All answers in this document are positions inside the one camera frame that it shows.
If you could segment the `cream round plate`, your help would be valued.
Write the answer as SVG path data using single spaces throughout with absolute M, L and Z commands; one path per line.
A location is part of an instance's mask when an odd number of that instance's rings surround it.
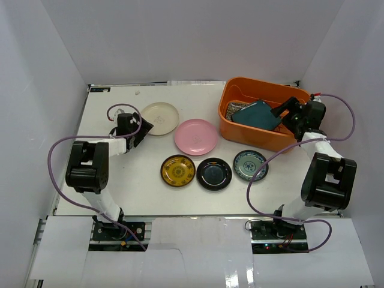
M 179 124 L 178 110 L 171 104 L 156 102 L 146 106 L 141 116 L 153 125 L 149 135 L 163 136 L 172 132 Z

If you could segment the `teal square plate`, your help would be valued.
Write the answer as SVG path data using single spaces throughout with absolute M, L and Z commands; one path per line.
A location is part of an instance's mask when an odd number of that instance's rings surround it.
M 272 131 L 281 124 L 281 118 L 275 117 L 271 110 L 269 104 L 257 100 L 235 112 L 231 119 L 237 124 Z

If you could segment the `yellow patterned round plate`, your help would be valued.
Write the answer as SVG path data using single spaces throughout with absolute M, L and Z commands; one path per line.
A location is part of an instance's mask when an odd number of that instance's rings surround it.
M 195 177 L 196 167 L 191 158 L 176 154 L 166 158 L 160 168 L 162 180 L 171 187 L 184 187 Z

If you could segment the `black floral rectangular plate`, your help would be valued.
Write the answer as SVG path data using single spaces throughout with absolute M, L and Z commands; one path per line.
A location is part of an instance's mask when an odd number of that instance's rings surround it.
M 225 114 L 225 118 L 232 122 L 232 116 L 239 110 L 245 108 L 246 106 L 248 106 L 248 103 L 240 103 L 240 102 L 230 102 L 228 105 L 227 105 L 227 109 L 226 109 L 226 114 Z

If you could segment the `blue white porcelain plate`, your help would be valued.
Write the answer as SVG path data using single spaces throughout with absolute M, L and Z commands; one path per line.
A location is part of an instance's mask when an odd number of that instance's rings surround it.
M 243 180 L 249 181 L 266 158 L 254 150 L 243 150 L 234 157 L 233 168 L 235 173 Z

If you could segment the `black glossy round plate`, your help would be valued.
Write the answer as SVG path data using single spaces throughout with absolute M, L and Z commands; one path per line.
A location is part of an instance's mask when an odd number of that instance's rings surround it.
M 232 170 L 223 159 L 207 158 L 198 165 L 196 179 L 203 188 L 220 191 L 230 184 Z

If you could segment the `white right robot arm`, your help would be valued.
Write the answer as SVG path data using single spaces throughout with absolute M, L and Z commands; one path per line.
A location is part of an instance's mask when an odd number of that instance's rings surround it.
M 271 233 L 285 239 L 309 218 L 323 211 L 347 208 L 357 163 L 337 153 L 320 129 L 326 107 L 314 96 L 305 104 L 291 97 L 271 112 L 275 117 L 282 117 L 283 125 L 311 160 L 300 195 L 274 212 Z

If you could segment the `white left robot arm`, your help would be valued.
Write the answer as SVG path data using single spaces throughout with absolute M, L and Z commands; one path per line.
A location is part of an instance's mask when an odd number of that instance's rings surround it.
M 154 125 L 136 112 L 120 113 L 114 117 L 114 122 L 108 138 L 73 143 L 65 182 L 89 202 L 97 213 L 94 221 L 113 239 L 121 239 L 127 232 L 127 225 L 122 221 L 122 208 L 107 190 L 109 160 L 137 147 Z

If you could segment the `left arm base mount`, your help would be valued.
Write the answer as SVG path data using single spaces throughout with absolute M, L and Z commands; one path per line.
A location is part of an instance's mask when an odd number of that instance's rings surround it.
M 148 225 L 142 221 L 122 222 L 127 226 L 143 244 L 145 248 L 149 243 Z M 132 234 L 125 229 L 117 227 L 104 227 L 101 223 L 94 223 L 89 242 L 89 251 L 104 252 L 144 252 Z

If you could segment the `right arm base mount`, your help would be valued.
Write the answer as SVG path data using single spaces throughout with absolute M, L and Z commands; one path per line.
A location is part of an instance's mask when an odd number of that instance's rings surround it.
M 303 224 L 251 219 L 244 224 L 244 228 L 250 232 L 253 254 L 307 253 L 309 250 Z

